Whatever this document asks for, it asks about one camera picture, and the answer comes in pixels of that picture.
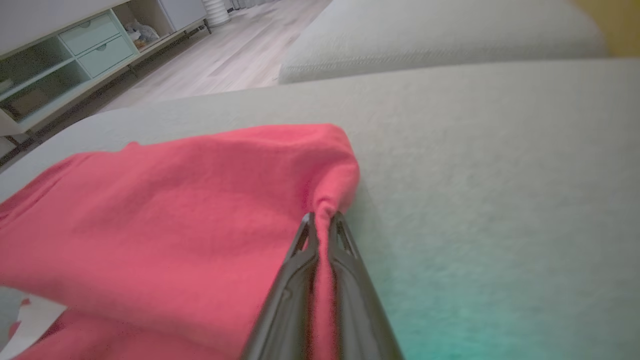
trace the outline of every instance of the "gray upholstery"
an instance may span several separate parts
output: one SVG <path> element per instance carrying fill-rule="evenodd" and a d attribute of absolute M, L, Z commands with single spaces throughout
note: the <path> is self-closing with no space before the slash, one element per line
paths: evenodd
<path fill-rule="evenodd" d="M 278 80 L 604 56 L 600 30 L 571 0 L 334 0 L 288 50 Z"/>
<path fill-rule="evenodd" d="M 21 292 L 0 286 L 0 350 L 8 340 L 9 326 L 18 317 L 18 307 L 21 300 Z"/>
<path fill-rule="evenodd" d="M 636 360 L 639 95 L 640 60 L 583 60 L 179 99 L 69 127 L 0 174 L 0 199 L 80 151 L 333 122 L 362 171 L 348 220 L 407 359 Z"/>

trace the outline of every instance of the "red cloth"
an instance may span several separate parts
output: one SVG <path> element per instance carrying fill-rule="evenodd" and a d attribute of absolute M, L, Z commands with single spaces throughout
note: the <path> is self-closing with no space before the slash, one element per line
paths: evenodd
<path fill-rule="evenodd" d="M 21 359 L 235 359 L 316 212 L 316 358 L 333 353 L 327 228 L 358 165 L 333 125 L 77 154 L 0 205 L 0 284 L 67 305 Z"/>

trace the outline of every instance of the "yellow wall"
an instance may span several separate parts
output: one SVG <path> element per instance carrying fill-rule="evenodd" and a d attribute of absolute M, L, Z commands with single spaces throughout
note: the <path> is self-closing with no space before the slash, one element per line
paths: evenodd
<path fill-rule="evenodd" d="M 616 56 L 640 56 L 640 0 L 574 0 L 600 26 Z"/>

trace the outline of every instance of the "wooden floor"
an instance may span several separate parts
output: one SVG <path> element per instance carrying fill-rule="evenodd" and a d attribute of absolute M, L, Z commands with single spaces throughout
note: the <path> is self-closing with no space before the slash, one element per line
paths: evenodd
<path fill-rule="evenodd" d="M 234 11 L 231 21 L 200 31 L 171 45 L 136 66 L 138 77 L 127 72 L 97 90 L 39 133 L 46 140 L 66 127 L 99 112 L 128 106 L 275 86 L 280 64 L 289 46 L 331 0 L 276 0 Z M 24 141 L 26 136 L 15 136 Z M 0 138 L 0 150 L 11 149 Z M 0 172 L 36 145 L 29 146 Z"/>

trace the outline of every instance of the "open shelf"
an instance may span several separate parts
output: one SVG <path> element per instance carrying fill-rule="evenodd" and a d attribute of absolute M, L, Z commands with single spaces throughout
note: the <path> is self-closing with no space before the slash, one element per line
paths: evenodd
<path fill-rule="evenodd" d="M 0 93 L 0 101 L 11 97 L 52 72 L 66 66 L 73 57 L 58 37 L 51 37 L 0 60 L 0 81 L 13 86 Z"/>
<path fill-rule="evenodd" d="M 136 44 L 140 52 L 150 49 L 175 32 L 157 0 L 131 0 L 114 7 L 113 12 L 125 29 L 128 24 L 138 20 L 140 24 L 151 26 L 156 31 L 159 37 L 157 40 L 143 45 Z"/>
<path fill-rule="evenodd" d="M 40 76 L 36 81 L 0 101 L 5 110 L 21 126 L 43 119 L 68 102 L 70 94 L 83 87 L 90 80 L 89 75 L 76 60 Z"/>

